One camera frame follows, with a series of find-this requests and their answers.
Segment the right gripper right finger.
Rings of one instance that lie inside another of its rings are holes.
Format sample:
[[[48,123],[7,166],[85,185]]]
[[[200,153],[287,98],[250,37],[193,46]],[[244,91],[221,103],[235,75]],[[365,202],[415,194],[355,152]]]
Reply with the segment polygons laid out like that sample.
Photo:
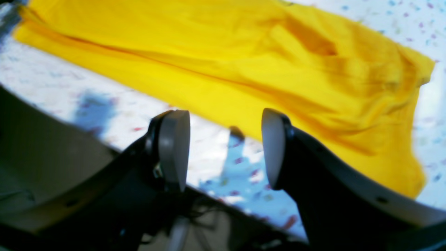
[[[312,250],[445,250],[444,210],[359,173],[277,110],[261,124],[269,183],[296,202]]]

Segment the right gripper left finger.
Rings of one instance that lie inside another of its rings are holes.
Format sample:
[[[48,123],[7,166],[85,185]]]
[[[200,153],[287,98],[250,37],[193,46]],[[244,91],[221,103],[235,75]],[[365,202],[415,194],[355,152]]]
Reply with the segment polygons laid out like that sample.
[[[155,116],[147,133],[77,187],[34,208],[1,217],[14,230],[37,236],[142,232],[158,192],[183,192],[190,148],[190,114]]]

